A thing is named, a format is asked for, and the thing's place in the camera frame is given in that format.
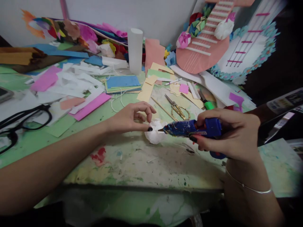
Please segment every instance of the wooden stick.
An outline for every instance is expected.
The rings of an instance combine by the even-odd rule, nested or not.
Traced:
[[[169,113],[169,112],[167,112],[167,110],[166,109],[164,109],[164,107],[163,106],[161,106],[161,104],[160,103],[158,103],[153,97],[151,97],[152,99],[153,99],[153,101],[155,101],[155,103],[156,104],[158,104],[159,105],[159,107],[161,107],[162,108],[162,110],[164,110],[174,121],[176,121],[175,119],[174,119],[174,117]]]

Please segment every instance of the eyeglasses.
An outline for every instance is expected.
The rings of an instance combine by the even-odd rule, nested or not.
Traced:
[[[16,143],[18,141],[18,135],[16,133],[17,130],[25,129],[25,130],[34,131],[34,130],[41,129],[44,126],[46,126],[52,120],[52,115],[48,110],[50,107],[51,107],[50,105],[40,105],[33,109],[24,110],[19,113],[16,113],[13,116],[10,116],[9,118],[1,121],[0,130],[7,127],[8,125],[13,124],[22,119],[22,121],[20,123],[18,123],[15,127],[5,130],[3,132],[0,132],[0,137],[6,136],[11,141],[11,144],[8,147],[6,147],[3,150],[0,149],[0,154],[3,154],[5,151],[11,149],[14,145],[16,145]],[[44,111],[48,114],[49,118],[43,125],[37,126],[36,124],[33,125],[33,124],[29,123],[29,119],[31,117],[33,117],[34,115],[39,115],[39,114],[43,113]]]

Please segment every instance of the red paint stain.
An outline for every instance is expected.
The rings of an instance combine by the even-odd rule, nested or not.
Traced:
[[[90,157],[92,158],[93,162],[96,164],[96,166],[100,167],[105,164],[104,159],[105,159],[105,148],[102,147],[98,150],[96,154],[91,154]]]

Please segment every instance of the silver bracelet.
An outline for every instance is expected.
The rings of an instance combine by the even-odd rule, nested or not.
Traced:
[[[269,189],[268,191],[257,191],[257,190],[255,190],[255,189],[249,188],[249,187],[245,186],[244,184],[240,183],[239,181],[237,181],[237,180],[228,172],[227,168],[225,168],[225,170],[226,170],[226,172],[230,175],[231,178],[233,178],[236,182],[238,182],[238,183],[239,183],[240,185],[242,185],[242,187],[244,187],[244,188],[247,188],[247,189],[249,189],[249,190],[252,190],[252,191],[257,192],[257,193],[260,193],[260,194],[266,194],[266,193],[270,193],[270,192],[271,192],[271,186],[270,186],[270,189]]]

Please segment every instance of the blue hot glue gun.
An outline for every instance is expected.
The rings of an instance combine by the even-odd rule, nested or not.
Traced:
[[[221,135],[221,124],[218,118],[207,118],[205,119],[204,127],[197,127],[196,120],[186,120],[186,121],[175,121],[164,126],[162,131],[165,134],[170,134],[171,136],[181,136],[190,137],[193,134],[202,135],[204,137],[217,137]],[[213,158],[223,159],[226,155],[218,152],[210,151]]]

